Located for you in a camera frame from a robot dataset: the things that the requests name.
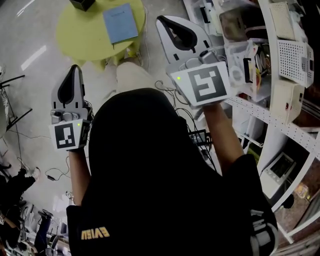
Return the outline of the row of clear storage bins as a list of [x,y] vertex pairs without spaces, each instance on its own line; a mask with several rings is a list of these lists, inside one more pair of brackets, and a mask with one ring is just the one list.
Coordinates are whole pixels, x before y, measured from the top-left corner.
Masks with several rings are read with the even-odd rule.
[[258,0],[183,0],[189,20],[209,35],[231,86],[254,102],[271,95],[271,53]]

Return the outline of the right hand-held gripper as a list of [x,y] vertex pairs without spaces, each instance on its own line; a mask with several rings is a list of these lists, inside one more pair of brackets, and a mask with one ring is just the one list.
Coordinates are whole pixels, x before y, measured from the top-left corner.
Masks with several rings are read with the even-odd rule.
[[[170,63],[166,74],[200,121],[204,106],[232,97],[227,64],[218,59],[220,49],[210,48],[211,39],[201,26],[181,17],[158,16],[156,28]],[[199,56],[183,59],[197,52]]]

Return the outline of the white perforated plastic basket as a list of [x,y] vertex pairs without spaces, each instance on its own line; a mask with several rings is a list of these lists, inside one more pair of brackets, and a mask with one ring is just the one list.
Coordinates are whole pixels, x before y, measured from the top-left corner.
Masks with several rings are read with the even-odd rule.
[[314,51],[306,42],[277,40],[278,73],[305,88],[314,83]]

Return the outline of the round table with green cloth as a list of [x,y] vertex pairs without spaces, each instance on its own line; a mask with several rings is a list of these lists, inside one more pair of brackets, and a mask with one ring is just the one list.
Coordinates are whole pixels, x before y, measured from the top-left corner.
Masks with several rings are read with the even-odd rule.
[[[138,36],[111,44],[103,12],[129,3],[136,22]],[[134,57],[140,49],[146,14],[141,0],[95,0],[87,11],[69,3],[56,26],[56,40],[61,52],[78,66],[91,62],[104,70],[108,60],[118,65],[125,57]]]

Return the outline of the cream perforated plastic basket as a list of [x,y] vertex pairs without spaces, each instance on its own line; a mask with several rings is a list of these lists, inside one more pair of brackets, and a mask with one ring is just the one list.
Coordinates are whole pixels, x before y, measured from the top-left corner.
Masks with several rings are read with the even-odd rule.
[[275,82],[270,112],[285,125],[292,123],[301,113],[305,87],[291,80]]
[[292,18],[286,1],[269,4],[276,36],[280,39],[295,41]]

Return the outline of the person's black cap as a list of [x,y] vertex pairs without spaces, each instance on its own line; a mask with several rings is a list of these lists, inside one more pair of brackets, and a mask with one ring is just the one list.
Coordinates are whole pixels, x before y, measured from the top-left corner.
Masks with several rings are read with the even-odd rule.
[[88,153],[92,178],[109,186],[193,178],[205,164],[186,120],[151,88],[119,93],[100,107]]

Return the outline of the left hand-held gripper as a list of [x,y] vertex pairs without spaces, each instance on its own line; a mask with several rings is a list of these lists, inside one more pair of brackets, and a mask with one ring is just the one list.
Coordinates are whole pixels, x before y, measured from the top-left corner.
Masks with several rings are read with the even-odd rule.
[[81,108],[84,82],[81,68],[72,65],[56,82],[51,92],[51,141],[56,150],[74,151],[87,145],[92,123],[92,108],[79,113],[62,109]]

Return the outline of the white metal shelf rack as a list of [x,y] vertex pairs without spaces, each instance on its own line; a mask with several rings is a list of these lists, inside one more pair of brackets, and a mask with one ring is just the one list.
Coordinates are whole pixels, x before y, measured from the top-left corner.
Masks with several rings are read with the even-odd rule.
[[318,195],[320,186],[320,124],[296,125],[295,120],[285,125],[271,114],[271,104],[277,80],[290,80],[279,75],[277,40],[274,21],[269,8],[270,3],[286,2],[290,12],[295,40],[308,43],[300,17],[305,10],[300,0],[257,0],[264,18],[271,58],[271,95],[259,102],[251,100],[244,93],[237,93],[227,101],[235,110],[267,125],[264,144],[257,163],[259,175],[284,152],[295,162],[296,166],[279,190],[270,199],[273,212],[277,213],[277,224],[286,243],[293,244],[320,231],[320,209],[311,210],[310,204],[297,199],[292,210],[283,210],[283,203],[297,189],[307,189],[312,196]]

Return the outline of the black square pen holder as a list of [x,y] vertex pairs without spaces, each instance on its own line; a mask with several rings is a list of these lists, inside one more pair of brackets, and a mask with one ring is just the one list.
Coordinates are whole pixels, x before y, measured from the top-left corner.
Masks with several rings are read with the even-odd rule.
[[96,0],[69,0],[74,8],[86,12]]

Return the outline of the person's left forearm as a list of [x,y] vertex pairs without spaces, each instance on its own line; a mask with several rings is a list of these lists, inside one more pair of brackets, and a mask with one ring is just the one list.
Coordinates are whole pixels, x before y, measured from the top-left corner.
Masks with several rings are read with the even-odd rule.
[[80,206],[89,186],[91,174],[84,148],[69,150],[68,156],[73,202],[76,206]]

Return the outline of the person's beige trousers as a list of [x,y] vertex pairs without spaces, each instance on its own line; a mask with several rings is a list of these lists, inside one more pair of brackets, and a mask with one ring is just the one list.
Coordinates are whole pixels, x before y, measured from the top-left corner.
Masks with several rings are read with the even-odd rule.
[[141,66],[134,62],[123,62],[116,68],[116,88],[107,94],[103,100],[138,89],[155,89],[156,80]]

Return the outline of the white toaster oven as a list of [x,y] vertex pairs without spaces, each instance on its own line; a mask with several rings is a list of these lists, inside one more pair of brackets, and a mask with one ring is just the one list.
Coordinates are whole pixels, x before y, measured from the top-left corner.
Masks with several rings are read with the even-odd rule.
[[260,175],[263,193],[271,199],[294,170],[296,162],[281,152]]

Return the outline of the person's black shirt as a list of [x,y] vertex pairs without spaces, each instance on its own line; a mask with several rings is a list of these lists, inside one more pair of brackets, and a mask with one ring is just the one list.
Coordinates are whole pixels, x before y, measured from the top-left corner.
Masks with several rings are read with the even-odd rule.
[[72,256],[270,256],[278,243],[248,154],[225,176],[202,159],[182,169],[96,174],[67,219]]

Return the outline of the person's right forearm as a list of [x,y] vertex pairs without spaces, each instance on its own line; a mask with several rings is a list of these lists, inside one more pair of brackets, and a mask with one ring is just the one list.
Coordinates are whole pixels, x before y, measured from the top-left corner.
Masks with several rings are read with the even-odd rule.
[[219,103],[204,106],[203,113],[222,175],[226,176],[233,163],[244,155],[243,148],[231,121]]

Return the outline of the blue-covered paper notebook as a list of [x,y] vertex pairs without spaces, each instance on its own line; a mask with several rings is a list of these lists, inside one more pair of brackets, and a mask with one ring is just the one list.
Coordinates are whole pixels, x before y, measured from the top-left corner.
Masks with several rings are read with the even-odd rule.
[[129,3],[105,10],[102,16],[112,45],[138,36],[137,25]]

